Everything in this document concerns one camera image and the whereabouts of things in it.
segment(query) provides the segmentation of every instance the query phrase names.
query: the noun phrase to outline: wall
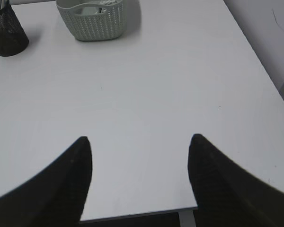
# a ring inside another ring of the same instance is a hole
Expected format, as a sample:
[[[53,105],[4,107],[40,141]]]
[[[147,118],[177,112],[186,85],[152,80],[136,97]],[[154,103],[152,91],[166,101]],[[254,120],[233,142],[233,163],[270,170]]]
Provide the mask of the wall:
[[[224,0],[275,86],[284,83],[284,0]]]

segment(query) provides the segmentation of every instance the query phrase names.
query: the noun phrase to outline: woven plastic basket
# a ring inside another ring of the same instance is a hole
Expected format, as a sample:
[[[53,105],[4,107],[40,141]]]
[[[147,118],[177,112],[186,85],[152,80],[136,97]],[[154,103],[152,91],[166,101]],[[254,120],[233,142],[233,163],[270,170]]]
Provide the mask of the woven plastic basket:
[[[126,28],[126,0],[56,0],[71,34],[81,41],[119,37]]]

